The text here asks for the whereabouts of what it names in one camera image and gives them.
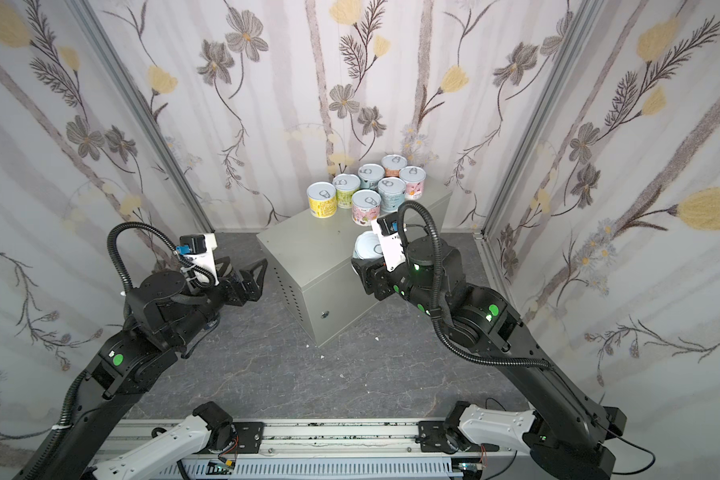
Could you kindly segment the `pink labelled white-lid can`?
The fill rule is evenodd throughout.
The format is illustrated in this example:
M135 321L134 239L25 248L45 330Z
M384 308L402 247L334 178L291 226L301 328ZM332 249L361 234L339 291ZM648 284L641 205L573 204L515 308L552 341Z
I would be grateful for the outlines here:
M355 224L367 227L381 213L381 197L370 189L361 189L352 195L352 219Z

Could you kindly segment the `light blue can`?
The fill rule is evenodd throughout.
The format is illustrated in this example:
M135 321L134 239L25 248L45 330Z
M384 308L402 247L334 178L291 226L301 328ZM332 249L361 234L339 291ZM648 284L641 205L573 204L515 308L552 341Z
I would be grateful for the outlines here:
M406 183L399 177L386 177L378 182L377 192L381 198L381 211L396 212L405 201Z

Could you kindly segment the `pink fruit labelled can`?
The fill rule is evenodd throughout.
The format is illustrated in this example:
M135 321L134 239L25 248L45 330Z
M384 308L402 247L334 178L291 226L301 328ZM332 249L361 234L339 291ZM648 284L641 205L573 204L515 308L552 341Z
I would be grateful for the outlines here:
M406 200L418 200L422 197L427 174L418 166L406 166L399 171L399 178L405 183Z

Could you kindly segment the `teal labelled white-lid can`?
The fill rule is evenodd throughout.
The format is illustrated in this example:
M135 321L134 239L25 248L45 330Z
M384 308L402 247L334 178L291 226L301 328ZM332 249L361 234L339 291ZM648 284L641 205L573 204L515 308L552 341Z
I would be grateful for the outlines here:
M374 163L361 165L357 171L360 179L360 188L363 190L374 190L378 188L379 182L385 177L386 171L383 166Z

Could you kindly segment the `green labelled can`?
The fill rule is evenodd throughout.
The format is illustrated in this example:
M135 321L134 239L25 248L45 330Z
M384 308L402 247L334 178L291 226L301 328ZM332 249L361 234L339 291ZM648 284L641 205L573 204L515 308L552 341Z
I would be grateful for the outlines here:
M338 207L352 208L352 196L360 189L361 180L355 174L339 174L333 180Z

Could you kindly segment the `orange labelled can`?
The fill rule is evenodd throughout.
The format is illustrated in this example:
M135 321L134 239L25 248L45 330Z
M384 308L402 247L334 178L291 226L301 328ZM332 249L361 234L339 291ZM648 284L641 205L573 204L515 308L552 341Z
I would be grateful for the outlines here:
M381 166L384 168L384 177L398 177L400 171L408 165L406 157L399 154L385 155L381 159Z

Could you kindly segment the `yellow labelled can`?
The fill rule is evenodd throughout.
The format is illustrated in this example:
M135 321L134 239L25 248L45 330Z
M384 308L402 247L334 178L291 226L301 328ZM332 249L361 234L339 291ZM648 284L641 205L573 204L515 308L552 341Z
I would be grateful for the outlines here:
M307 198L311 214L319 219L332 217L338 209L336 188L330 182L319 181L307 188Z

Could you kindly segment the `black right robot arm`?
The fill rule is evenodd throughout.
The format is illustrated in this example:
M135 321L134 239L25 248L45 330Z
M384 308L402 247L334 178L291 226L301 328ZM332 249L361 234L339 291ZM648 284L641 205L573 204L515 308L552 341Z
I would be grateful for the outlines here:
M489 410L459 401L423 448L447 454L502 447L522 452L557 479L608 479L615 455L606 441L622 435L625 414L584 394L549 358L519 313L496 290L467 281L460 252L443 243L436 335L463 359L497 368L531 404Z

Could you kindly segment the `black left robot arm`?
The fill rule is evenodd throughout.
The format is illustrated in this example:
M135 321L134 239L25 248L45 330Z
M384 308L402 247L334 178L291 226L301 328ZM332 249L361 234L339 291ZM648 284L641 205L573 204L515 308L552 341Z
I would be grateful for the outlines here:
M18 478L80 478L125 414L215 328L223 307L261 298L267 265L259 260L197 292L179 271L152 274L130 290L122 329L73 380L59 421Z

